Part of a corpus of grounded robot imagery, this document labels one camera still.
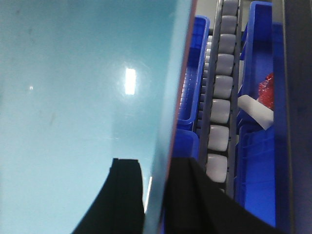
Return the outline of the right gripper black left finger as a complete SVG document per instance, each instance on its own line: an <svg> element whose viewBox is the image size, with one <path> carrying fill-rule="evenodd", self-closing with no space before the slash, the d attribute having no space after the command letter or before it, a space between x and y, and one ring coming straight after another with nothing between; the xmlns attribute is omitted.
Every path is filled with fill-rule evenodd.
<svg viewBox="0 0 312 234"><path fill-rule="evenodd" d="M142 196L139 161L113 159L104 185L73 233L142 233L145 218Z"/></svg>

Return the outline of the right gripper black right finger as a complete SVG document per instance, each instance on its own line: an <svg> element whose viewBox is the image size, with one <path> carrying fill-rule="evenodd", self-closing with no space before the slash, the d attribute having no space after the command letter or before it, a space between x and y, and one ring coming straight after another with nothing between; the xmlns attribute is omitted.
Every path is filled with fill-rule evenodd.
<svg viewBox="0 0 312 234"><path fill-rule="evenodd" d="M279 234L223 193L194 158L173 158L165 190L167 234Z"/></svg>

